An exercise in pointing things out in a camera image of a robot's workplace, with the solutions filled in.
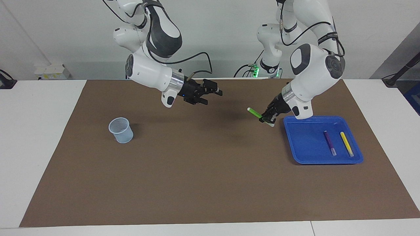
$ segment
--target black stand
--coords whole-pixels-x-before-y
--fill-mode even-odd
[[[382,81],[388,88],[397,88],[395,83],[396,81],[401,78],[405,72],[411,69],[420,61],[420,52],[413,58],[409,63],[407,63],[401,70],[398,71],[391,79],[383,79]]]
[[[0,74],[0,81],[3,83],[3,85],[0,86],[0,89],[12,89],[17,82],[15,79],[6,79],[2,74]]]

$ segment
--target yellow marker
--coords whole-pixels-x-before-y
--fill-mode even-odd
[[[344,134],[344,132],[341,132],[340,135],[341,135],[341,138],[343,139],[344,145],[346,145],[346,148],[347,148],[347,151],[350,154],[350,157],[354,157],[352,148],[350,147],[350,144],[349,144],[349,141],[346,138],[346,135]]]

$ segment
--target purple marker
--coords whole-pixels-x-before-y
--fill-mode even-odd
[[[324,131],[324,136],[325,136],[325,139],[327,140],[328,147],[330,148],[331,153],[333,154],[333,156],[336,156],[337,155],[336,149],[334,148],[333,143],[331,142],[330,136],[328,135],[327,131]]]

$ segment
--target green led light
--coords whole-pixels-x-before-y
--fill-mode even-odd
[[[258,77],[258,73],[260,72],[260,68],[258,68],[258,67],[255,67],[255,71],[254,71],[254,73],[252,73],[252,76],[254,77],[254,78],[257,78]]]

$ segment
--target electrical outlet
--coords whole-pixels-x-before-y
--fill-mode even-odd
[[[64,80],[70,77],[70,72],[63,65],[40,66],[34,74],[38,80]]]

